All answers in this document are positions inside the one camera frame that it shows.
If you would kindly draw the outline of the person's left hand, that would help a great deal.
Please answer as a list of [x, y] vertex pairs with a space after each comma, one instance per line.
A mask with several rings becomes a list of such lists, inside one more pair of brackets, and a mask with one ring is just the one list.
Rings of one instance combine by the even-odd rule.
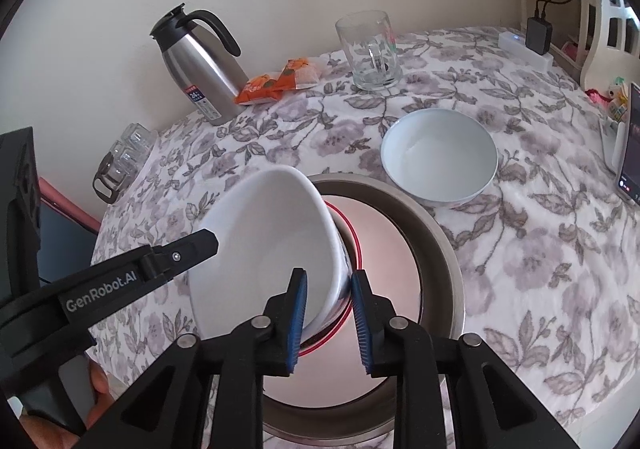
[[[90, 377], [96, 392], [96, 404], [86, 417], [86, 426], [91, 427], [102, 417], [102, 414], [114, 403], [108, 387], [107, 375], [93, 360], [90, 361]], [[79, 437], [61, 429], [40, 417], [30, 417], [28, 414], [20, 416], [20, 422], [25, 432], [40, 449], [70, 449], [78, 443]]]

